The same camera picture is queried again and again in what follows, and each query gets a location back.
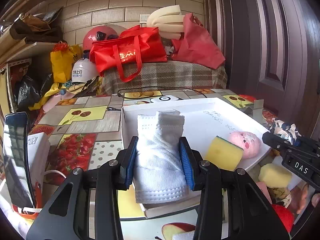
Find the yellow sponge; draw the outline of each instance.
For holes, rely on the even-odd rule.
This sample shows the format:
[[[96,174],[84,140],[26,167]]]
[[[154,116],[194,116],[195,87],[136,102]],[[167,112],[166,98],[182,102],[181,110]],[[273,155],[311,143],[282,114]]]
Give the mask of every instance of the yellow sponge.
[[[292,174],[286,168],[268,163],[261,167],[259,181],[263,181],[267,187],[287,187]]]
[[[220,169],[234,171],[242,155],[242,148],[216,136],[212,140],[204,159],[215,164]]]

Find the yellow bag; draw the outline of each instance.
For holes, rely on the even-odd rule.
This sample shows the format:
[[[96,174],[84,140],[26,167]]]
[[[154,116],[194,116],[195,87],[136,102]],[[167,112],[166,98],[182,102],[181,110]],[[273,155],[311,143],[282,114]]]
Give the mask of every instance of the yellow bag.
[[[53,81],[66,83],[71,79],[72,64],[81,58],[79,45],[69,46],[65,51],[53,51],[50,53],[52,63]]]
[[[44,96],[40,99],[38,103],[35,103],[33,106],[29,106],[29,110],[37,110],[40,109],[50,98],[50,96],[60,92],[61,84],[59,83],[53,83],[50,90],[44,94]]]

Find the screw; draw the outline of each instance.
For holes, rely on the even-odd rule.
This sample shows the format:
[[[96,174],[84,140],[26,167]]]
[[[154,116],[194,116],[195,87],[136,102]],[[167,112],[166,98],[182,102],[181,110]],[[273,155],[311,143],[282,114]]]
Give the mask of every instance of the screw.
[[[244,174],[245,174],[245,170],[242,169],[242,168],[238,168],[238,169],[237,169],[237,173],[238,173],[239,175],[244,175]]]
[[[209,161],[206,161],[206,160],[202,160],[202,161],[200,161],[200,164],[201,164],[202,166],[204,166],[204,167],[207,167],[207,166],[210,165],[210,162],[209,162]]]
[[[74,170],[73,170],[73,174],[74,175],[78,175],[78,174],[80,174],[82,172],[82,169],[81,168],[75,168]]]
[[[116,166],[116,165],[118,165],[118,161],[117,160],[111,160],[111,161],[109,161],[109,165],[110,166]]]

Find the bag handle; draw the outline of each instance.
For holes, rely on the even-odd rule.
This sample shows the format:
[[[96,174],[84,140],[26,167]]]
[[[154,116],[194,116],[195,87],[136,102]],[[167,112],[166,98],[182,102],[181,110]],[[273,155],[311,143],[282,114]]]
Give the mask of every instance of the bag handle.
[[[123,82],[129,82],[132,79],[134,79],[141,71],[142,69],[142,60],[141,60],[141,53],[140,53],[140,45],[139,45],[139,37],[135,36],[134,37],[134,49],[136,52],[136,61],[137,61],[137,71],[133,74],[131,74],[128,77],[124,76],[124,71],[123,71],[123,67],[122,67],[122,63],[121,63],[121,59],[120,59],[120,55],[119,55],[119,50],[118,50],[118,45],[113,45],[113,53],[115,55],[115,60],[116,60],[116,64],[117,64],[117,69],[118,69],[118,73],[120,76],[120,79]]]

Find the white device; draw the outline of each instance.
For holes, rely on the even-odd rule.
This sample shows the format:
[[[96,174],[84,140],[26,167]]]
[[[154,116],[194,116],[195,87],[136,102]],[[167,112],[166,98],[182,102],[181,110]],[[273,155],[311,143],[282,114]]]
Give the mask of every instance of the white device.
[[[28,135],[28,163],[32,187],[36,187],[36,181],[43,186],[45,164],[47,162],[50,142],[48,136],[42,133]]]
[[[166,96],[162,96],[159,98],[151,98],[150,100],[153,103],[161,103],[161,102],[167,102],[167,101],[176,101],[176,100],[180,100],[180,99],[175,96],[166,95]]]

